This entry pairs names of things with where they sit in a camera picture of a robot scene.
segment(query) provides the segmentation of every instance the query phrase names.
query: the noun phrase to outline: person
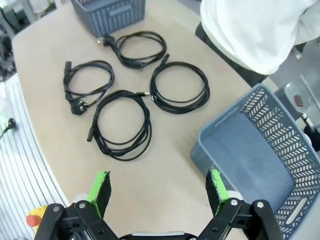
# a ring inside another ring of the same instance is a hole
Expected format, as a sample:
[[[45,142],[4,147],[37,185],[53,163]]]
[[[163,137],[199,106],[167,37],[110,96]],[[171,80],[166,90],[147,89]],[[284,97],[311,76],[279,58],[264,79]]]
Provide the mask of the person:
[[[195,35],[251,87],[320,36],[320,0],[202,0]]]

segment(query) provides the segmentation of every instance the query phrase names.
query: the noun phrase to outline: blue basket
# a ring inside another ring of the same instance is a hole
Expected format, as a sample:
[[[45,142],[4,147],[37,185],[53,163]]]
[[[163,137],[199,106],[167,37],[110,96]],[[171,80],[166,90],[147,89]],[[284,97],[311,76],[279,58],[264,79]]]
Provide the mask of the blue basket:
[[[146,0],[71,0],[74,11],[97,38],[145,18]]]
[[[262,84],[200,131],[191,158],[204,176],[211,166],[220,170],[226,188],[246,202],[269,201],[285,239],[319,195],[318,156]]]

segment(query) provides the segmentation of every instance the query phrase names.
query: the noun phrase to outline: table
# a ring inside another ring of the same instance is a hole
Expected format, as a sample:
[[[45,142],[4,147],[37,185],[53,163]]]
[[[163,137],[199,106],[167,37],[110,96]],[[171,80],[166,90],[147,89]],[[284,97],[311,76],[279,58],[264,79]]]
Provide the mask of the table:
[[[110,48],[103,48],[78,21],[70,4],[45,16],[13,39],[25,102],[42,151],[71,202],[90,190],[98,171],[111,171],[112,194],[105,220],[118,236],[133,231],[185,231],[198,235],[212,218],[200,174],[190,152],[199,130],[249,90],[249,86],[218,55],[191,32],[166,16],[161,1],[147,1],[145,20],[115,33],[115,37],[152,30],[168,44],[169,61],[185,61],[201,68],[209,80],[211,97],[200,109],[174,115],[159,109],[149,98],[152,140],[148,150],[132,162],[116,161],[103,155],[97,144],[87,142],[95,107],[81,115],[71,114],[65,100],[63,75],[66,61],[73,65],[106,60],[114,69],[110,92],[126,89],[148,92],[154,63],[143,70],[127,69]],[[123,53],[149,55],[156,43],[128,42]],[[197,75],[188,70],[170,69],[158,78],[165,97],[189,99],[202,87]],[[75,76],[75,91],[88,92],[109,79],[97,69]],[[139,129],[143,114],[133,101],[119,100],[106,107],[99,120],[109,139],[128,139]]]

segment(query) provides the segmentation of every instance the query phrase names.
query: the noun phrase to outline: coiled cable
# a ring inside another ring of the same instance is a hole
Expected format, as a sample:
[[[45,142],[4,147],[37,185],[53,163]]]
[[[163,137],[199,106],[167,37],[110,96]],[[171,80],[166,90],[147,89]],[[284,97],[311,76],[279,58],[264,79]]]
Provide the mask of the coiled cable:
[[[140,38],[154,40],[161,45],[162,50],[156,54],[146,56],[146,57],[138,57],[138,58],[126,57],[121,52],[122,48],[124,47],[126,41],[133,37],[140,37]],[[167,51],[167,43],[165,39],[154,31],[138,31],[130,35],[122,36],[117,41],[113,36],[106,35],[105,37],[100,37],[98,39],[98,43],[102,44],[105,47],[107,46],[111,47],[113,52],[118,57],[119,61],[125,67],[131,68],[131,69],[143,69],[144,67],[160,60],[166,54],[166,51]]]
[[[150,111],[142,99],[142,97],[145,97],[148,95],[149,95],[149,93],[145,93],[145,92],[133,93],[133,92],[127,91],[127,90],[118,90],[118,91],[115,91],[115,92],[109,94],[108,96],[104,97],[101,100],[101,102],[97,105],[97,108],[96,108],[96,111],[95,111],[95,114],[93,117],[93,121],[92,121],[92,126],[89,130],[87,141],[91,142],[92,138],[94,138],[99,149],[101,150],[101,152],[103,154],[108,155],[108,156],[110,156],[116,160],[119,160],[119,161],[128,162],[128,161],[132,161],[132,160],[140,157],[147,150],[147,148],[150,144],[150,141],[151,141],[151,137],[152,137]],[[138,103],[140,105],[140,107],[142,108],[142,111],[144,113],[144,121],[143,121],[142,127],[140,128],[138,133],[130,140],[128,140],[126,142],[112,142],[112,141],[108,140],[107,138],[105,138],[104,136],[102,136],[102,133],[101,133],[101,131],[99,129],[99,125],[98,125],[98,120],[99,120],[99,116],[100,116],[102,109],[107,104],[109,104],[117,99],[120,99],[120,98],[129,98],[129,99],[136,101],[136,103]],[[136,148],[140,147],[145,142],[146,142],[145,147],[136,156],[131,157],[131,158],[127,158],[127,159],[120,158],[120,157],[123,157],[124,155],[126,155],[127,153],[135,150]],[[109,147],[108,146],[109,144],[115,145],[115,146],[123,146],[123,145],[130,144],[130,146],[127,146],[127,147],[124,147],[121,149],[114,149],[114,148]]]
[[[209,88],[208,79],[207,79],[206,75],[204,74],[204,72],[201,71],[198,67],[196,67],[190,63],[186,63],[186,62],[182,62],[182,61],[173,61],[173,62],[166,63],[169,56],[170,55],[167,54],[164,57],[161,64],[154,70],[154,72],[152,74],[152,78],[150,81],[150,94],[151,94],[152,101],[162,110],[164,110],[168,113],[172,113],[172,114],[186,114],[186,113],[189,113],[189,112],[205,105],[210,98],[210,88]],[[204,86],[203,86],[203,89],[201,90],[201,92],[197,96],[195,96],[194,98],[187,100],[187,101],[176,101],[176,100],[171,100],[171,99],[165,98],[159,92],[159,90],[157,88],[157,84],[156,84],[157,76],[162,71],[166,70],[167,68],[173,67],[173,66],[180,66],[180,67],[184,67],[184,68],[189,68],[200,76],[201,80],[204,83]],[[169,104],[168,102],[169,103],[176,103],[176,104],[187,104],[187,103],[190,103],[190,104],[185,105],[185,106],[175,106],[175,105]]]
[[[107,71],[110,74],[108,83],[88,93],[78,93],[78,92],[72,91],[69,86],[73,76],[79,70],[82,70],[84,68],[90,68],[90,67],[100,68]],[[86,63],[75,66],[74,68],[72,68],[71,61],[67,61],[65,63],[64,78],[63,78],[65,99],[70,103],[71,112],[75,115],[83,114],[87,110],[87,108],[90,108],[91,106],[99,102],[99,100],[103,98],[107,90],[112,86],[114,82],[115,82],[114,70],[112,66],[106,61],[103,61],[103,60],[88,61]],[[100,94],[100,96],[96,100],[94,100],[92,103],[87,103],[83,101],[83,98],[92,96],[92,95],[97,95],[97,94]]]

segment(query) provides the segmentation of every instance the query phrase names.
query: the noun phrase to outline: black pants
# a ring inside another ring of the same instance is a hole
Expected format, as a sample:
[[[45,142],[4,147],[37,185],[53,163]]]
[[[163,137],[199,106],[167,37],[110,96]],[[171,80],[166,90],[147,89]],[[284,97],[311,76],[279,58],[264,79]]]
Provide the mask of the black pants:
[[[256,73],[255,71],[251,71],[246,69],[234,61],[230,60],[226,55],[224,55],[209,39],[206,32],[204,31],[201,23],[195,30],[195,35],[201,39],[205,44],[207,44],[216,54],[218,54],[227,64],[230,65],[246,82],[253,87],[254,85],[261,83],[268,76]]]

